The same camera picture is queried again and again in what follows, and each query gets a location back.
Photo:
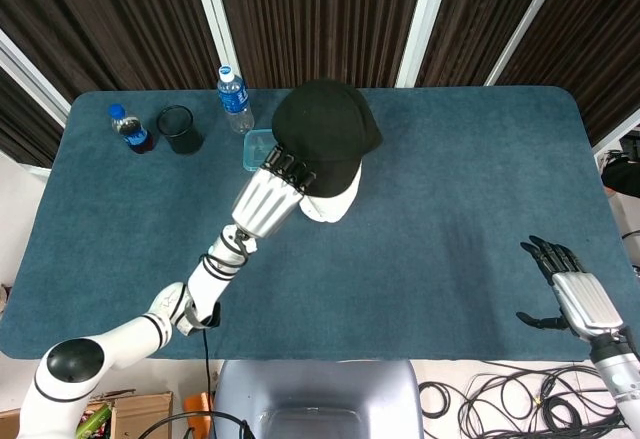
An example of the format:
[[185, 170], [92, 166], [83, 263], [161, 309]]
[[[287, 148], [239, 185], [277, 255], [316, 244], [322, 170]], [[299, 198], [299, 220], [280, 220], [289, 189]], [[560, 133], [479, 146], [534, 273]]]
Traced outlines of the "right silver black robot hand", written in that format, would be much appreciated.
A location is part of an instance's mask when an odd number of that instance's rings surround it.
[[534, 318], [518, 311], [516, 317], [540, 330], [570, 330], [585, 342], [620, 335], [624, 321], [597, 277], [587, 272], [566, 246], [531, 235], [520, 246], [535, 261], [559, 304], [560, 315]]

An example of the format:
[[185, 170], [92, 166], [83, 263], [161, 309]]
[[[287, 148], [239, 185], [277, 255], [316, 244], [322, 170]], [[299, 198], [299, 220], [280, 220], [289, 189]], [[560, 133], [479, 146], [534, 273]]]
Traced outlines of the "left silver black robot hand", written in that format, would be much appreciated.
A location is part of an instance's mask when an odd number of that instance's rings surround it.
[[304, 198], [316, 173], [302, 159], [276, 144], [237, 196], [231, 216], [254, 239], [269, 237]]

